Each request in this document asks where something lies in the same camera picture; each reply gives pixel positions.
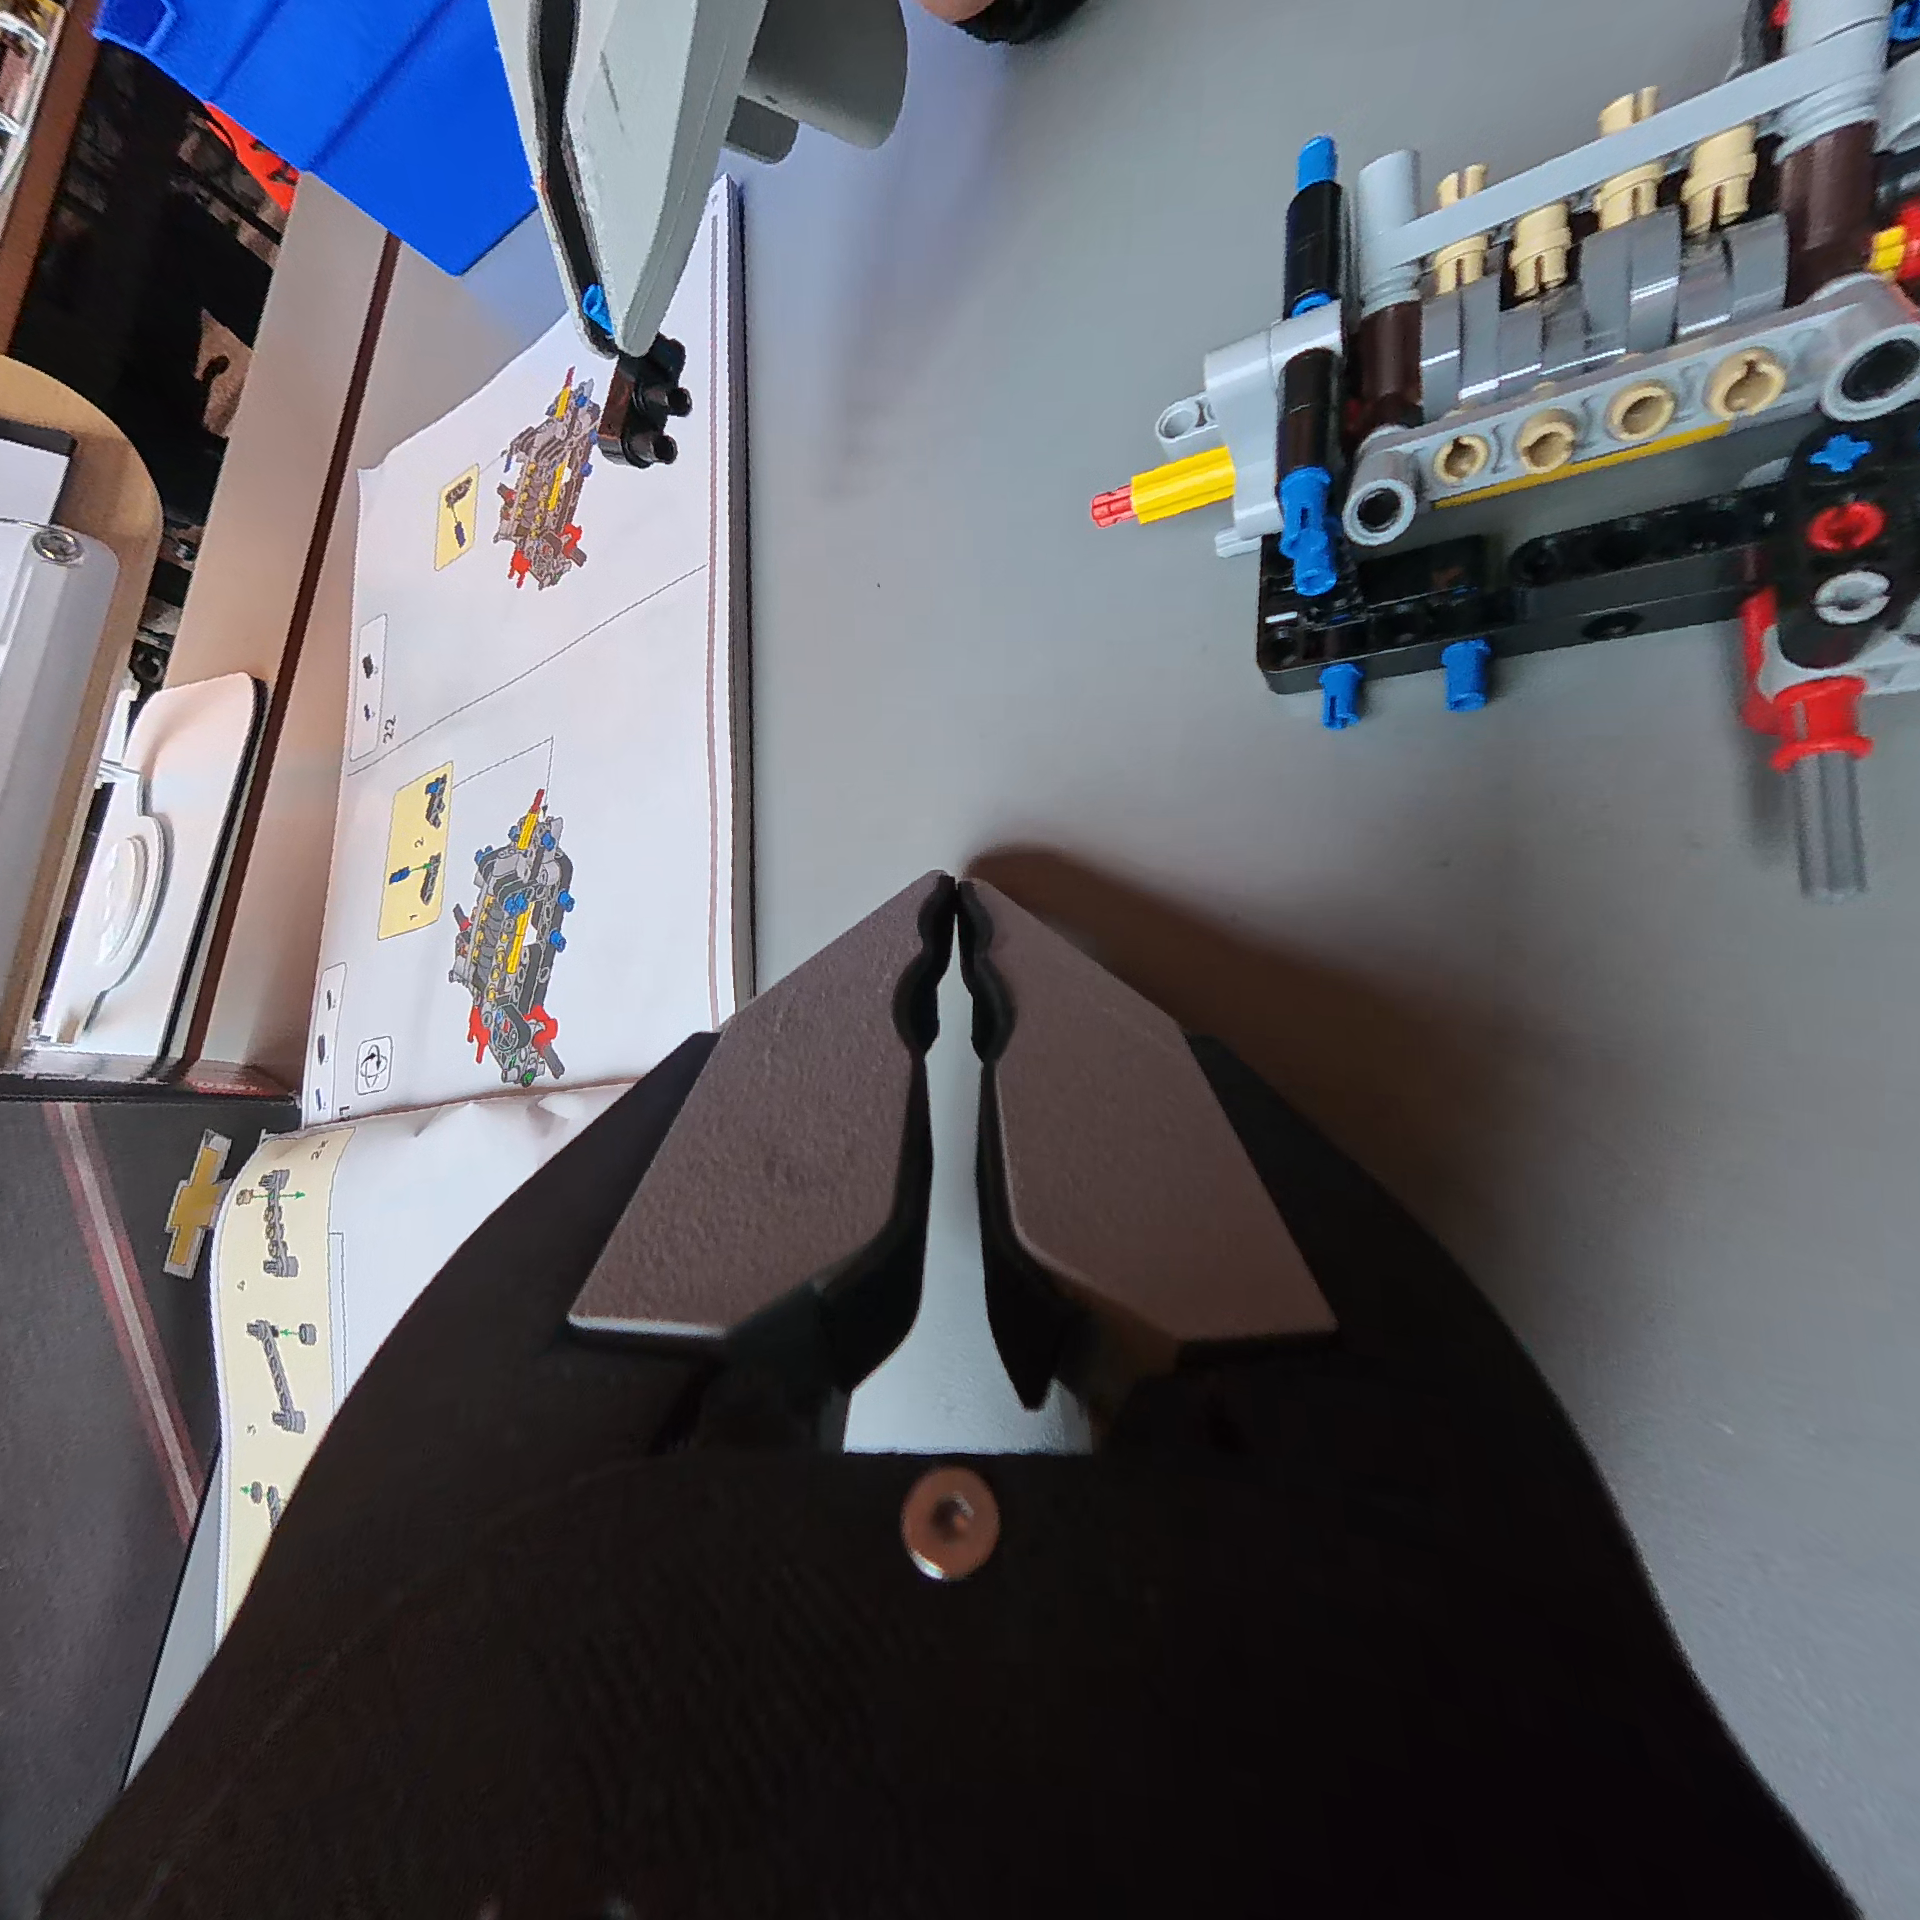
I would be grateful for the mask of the small black lego piece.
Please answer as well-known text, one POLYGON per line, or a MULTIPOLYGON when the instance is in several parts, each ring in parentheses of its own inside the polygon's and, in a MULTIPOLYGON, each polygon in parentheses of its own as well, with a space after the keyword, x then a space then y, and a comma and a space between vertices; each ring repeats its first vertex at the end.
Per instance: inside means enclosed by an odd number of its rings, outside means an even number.
POLYGON ((609 461, 654 468, 680 460, 670 424, 690 413, 684 369, 686 347, 661 331, 645 354, 614 356, 595 432, 600 453, 609 461))

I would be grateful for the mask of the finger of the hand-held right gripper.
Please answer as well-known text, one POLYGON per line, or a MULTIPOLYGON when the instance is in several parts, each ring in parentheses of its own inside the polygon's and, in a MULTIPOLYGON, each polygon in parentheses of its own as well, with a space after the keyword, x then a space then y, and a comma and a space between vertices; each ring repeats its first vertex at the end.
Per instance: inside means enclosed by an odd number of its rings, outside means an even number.
POLYGON ((569 315, 586 339, 600 339, 601 308, 592 298, 601 293, 601 273, 566 121, 581 4, 497 3, 497 42, 569 315))
POLYGON ((638 356, 681 283, 764 3, 537 4, 537 201, 586 343, 638 356))

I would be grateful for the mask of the lego engine assembly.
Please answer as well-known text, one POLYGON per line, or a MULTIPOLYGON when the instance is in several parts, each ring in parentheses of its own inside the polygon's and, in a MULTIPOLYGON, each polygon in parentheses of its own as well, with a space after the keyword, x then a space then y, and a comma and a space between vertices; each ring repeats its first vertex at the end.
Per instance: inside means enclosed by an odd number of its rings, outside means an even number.
POLYGON ((1280 315, 1093 523, 1228 509, 1265 682, 1333 731, 1386 679, 1467 714, 1499 661, 1734 619, 1800 884, 1858 897, 1860 709, 1916 691, 1916 83, 1916 4, 1749 4, 1721 84, 1499 184, 1307 139, 1280 315))

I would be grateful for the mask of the blue plastic storage bin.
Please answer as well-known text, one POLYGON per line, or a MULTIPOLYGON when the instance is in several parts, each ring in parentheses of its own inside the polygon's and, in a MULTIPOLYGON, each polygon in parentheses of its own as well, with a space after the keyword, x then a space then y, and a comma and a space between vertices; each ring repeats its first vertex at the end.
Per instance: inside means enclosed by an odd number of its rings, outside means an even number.
POLYGON ((488 3, 104 3, 93 27, 448 274, 537 210, 488 3))

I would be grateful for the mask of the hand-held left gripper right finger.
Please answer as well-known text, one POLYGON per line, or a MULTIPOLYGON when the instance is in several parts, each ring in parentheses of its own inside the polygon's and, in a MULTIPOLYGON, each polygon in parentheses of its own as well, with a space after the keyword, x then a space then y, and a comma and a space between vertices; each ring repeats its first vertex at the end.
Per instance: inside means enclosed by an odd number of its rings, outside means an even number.
POLYGON ((1116 1413, 1189 1362, 1338 1329, 1186 1033, 1001 890, 965 880, 988 1314, 1027 1408, 1116 1413))

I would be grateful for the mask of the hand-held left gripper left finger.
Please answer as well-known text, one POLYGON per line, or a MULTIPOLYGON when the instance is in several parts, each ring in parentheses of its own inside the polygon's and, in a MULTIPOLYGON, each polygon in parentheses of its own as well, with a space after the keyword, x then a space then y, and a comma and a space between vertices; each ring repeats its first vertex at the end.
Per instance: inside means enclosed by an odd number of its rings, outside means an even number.
POLYGON ((930 871, 728 1021, 566 1314, 712 1370, 712 1434, 843 1440, 914 1327, 954 921, 930 871))

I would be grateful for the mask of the lego instruction booklet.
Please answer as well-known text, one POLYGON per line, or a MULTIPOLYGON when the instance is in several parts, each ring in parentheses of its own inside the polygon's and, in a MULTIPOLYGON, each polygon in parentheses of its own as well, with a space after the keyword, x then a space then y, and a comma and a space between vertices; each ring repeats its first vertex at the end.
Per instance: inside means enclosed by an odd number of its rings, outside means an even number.
POLYGON ((752 993, 733 180, 696 233, 674 464, 600 451, 612 369, 563 320, 357 479, 302 1117, 213 1241, 213 1640, 451 1252, 752 993))

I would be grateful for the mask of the black lego set box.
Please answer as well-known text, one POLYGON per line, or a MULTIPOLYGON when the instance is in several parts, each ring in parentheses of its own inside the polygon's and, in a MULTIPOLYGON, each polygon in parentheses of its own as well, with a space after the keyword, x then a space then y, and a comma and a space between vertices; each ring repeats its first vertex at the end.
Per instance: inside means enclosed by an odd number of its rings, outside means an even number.
POLYGON ((4 1815, 89 1825, 128 1767, 217 1451, 224 1181, 297 1107, 4 1084, 4 1815))

